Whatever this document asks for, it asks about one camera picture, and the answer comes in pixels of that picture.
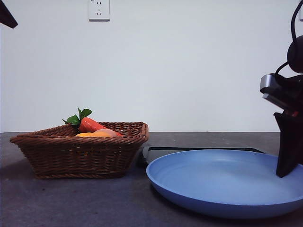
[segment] gray countertop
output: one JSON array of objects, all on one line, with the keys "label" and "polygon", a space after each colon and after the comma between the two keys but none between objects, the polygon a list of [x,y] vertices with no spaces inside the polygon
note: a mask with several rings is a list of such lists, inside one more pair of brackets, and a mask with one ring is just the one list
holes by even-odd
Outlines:
[{"label": "gray countertop", "polygon": [[[303,226],[303,208],[261,220],[229,220],[197,214],[161,197],[135,160],[117,179],[38,180],[29,162],[2,133],[2,227],[216,227]],[[278,154],[277,132],[152,132],[143,146],[252,147]]]}]

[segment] wicker basket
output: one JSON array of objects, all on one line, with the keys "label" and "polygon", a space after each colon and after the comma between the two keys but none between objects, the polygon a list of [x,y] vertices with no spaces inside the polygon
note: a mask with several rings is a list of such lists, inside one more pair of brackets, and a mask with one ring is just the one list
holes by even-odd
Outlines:
[{"label": "wicker basket", "polygon": [[116,178],[125,175],[148,140],[143,122],[101,122],[122,137],[76,137],[78,128],[67,124],[21,134],[10,139],[29,160],[36,178]]}]

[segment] black object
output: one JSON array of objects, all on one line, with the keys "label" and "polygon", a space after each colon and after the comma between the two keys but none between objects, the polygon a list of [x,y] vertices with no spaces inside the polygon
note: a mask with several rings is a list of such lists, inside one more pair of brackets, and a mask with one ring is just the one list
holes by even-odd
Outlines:
[{"label": "black object", "polygon": [[263,153],[255,148],[188,148],[188,147],[144,147],[142,152],[139,154],[137,159],[138,167],[147,167],[147,165],[153,160],[172,153],[189,150],[242,150],[242,151],[253,151]]},{"label": "black object", "polygon": [[288,53],[287,62],[275,73],[267,74],[261,79],[260,91],[263,98],[284,109],[274,116],[280,128],[280,150],[276,174],[288,175],[298,163],[303,162],[303,75],[285,78],[279,71],[289,65],[297,72],[303,73],[303,35],[296,37],[295,18],[303,5],[303,0],[294,11],[291,21],[293,42]]},{"label": "black object", "polygon": [[0,23],[5,24],[8,27],[15,28],[18,23],[4,5],[3,1],[0,0]]}]

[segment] toy fruit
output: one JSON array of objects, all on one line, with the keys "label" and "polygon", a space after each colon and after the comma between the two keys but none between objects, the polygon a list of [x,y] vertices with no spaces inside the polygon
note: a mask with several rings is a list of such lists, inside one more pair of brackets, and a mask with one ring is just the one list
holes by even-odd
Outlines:
[{"label": "toy fruit", "polygon": [[97,132],[106,132],[107,134],[110,135],[110,137],[116,137],[117,136],[117,133],[111,129],[99,129],[97,131],[95,131],[94,133],[97,133]]},{"label": "toy fruit", "polygon": [[65,124],[70,123],[72,125],[80,125],[79,126],[80,132],[95,132],[100,129],[106,129],[107,133],[110,134],[112,137],[123,136],[119,132],[110,130],[107,127],[104,127],[102,124],[99,124],[95,120],[87,117],[88,115],[90,115],[92,113],[91,110],[89,110],[89,109],[81,110],[78,108],[78,111],[79,111],[79,117],[77,115],[74,115],[74,116],[69,117],[66,121],[64,119],[62,119],[65,122]]},{"label": "toy fruit", "polygon": [[76,136],[79,137],[111,137],[108,133],[104,131],[99,131],[99,132],[85,132],[85,133],[80,133]]}]

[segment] blue dish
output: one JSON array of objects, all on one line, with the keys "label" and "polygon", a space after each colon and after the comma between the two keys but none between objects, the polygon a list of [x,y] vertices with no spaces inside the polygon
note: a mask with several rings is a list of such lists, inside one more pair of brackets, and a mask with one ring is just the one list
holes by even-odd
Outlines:
[{"label": "blue dish", "polygon": [[171,202],[210,216],[255,219],[303,205],[303,165],[276,176],[277,157],[238,150],[194,150],[152,161],[147,175]]}]

